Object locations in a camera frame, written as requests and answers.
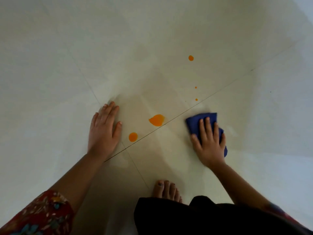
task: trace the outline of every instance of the left hand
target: left hand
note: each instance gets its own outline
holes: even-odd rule
[[[119,106],[115,102],[105,104],[96,113],[90,124],[88,153],[99,156],[105,161],[114,151],[120,140],[122,122],[118,122],[113,131],[115,115]]]

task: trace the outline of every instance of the hand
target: hand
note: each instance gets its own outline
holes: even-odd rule
[[[225,164],[224,149],[226,146],[226,137],[222,134],[222,141],[219,144],[219,132],[217,122],[214,124],[214,134],[210,124],[210,118],[207,117],[206,131],[204,128],[203,119],[200,120],[200,134],[202,146],[197,138],[197,135],[191,135],[191,142],[193,143],[194,150],[203,165],[209,167],[211,170],[216,166]]]
[[[88,153],[100,156],[103,161],[113,153],[120,139],[122,122],[116,124],[113,132],[113,123],[118,111],[119,106],[111,102],[110,105],[105,104],[91,120]]]

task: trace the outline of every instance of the forearm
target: forearm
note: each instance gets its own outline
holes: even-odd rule
[[[100,157],[86,154],[50,189],[61,193],[77,212],[101,165]]]
[[[212,171],[234,204],[264,209],[270,203],[226,163],[216,166]]]

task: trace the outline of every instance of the microfiber towel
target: microfiber towel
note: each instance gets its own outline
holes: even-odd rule
[[[199,129],[199,121],[200,119],[205,120],[205,118],[209,117],[210,118],[210,124],[212,127],[212,131],[214,133],[214,123],[217,121],[217,113],[203,113],[203,114],[198,114],[189,118],[186,118],[186,124],[189,129],[190,134],[196,134],[200,143],[202,144],[201,141],[201,136],[200,136],[200,129]],[[219,143],[222,141],[222,134],[224,130],[221,128],[218,128],[219,132]],[[227,155],[227,147],[225,147],[224,150],[224,157]]]

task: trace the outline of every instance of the toe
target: toe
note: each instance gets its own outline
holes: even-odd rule
[[[176,188],[175,196],[174,196],[174,201],[179,202],[180,199],[180,194],[178,189]]]
[[[170,182],[168,180],[164,182],[163,198],[164,199],[170,198]]]
[[[154,185],[152,196],[162,198],[163,190],[164,190],[164,181],[158,180]]]
[[[176,186],[174,183],[171,183],[171,185],[170,185],[170,200],[174,200],[175,192],[176,192]]]

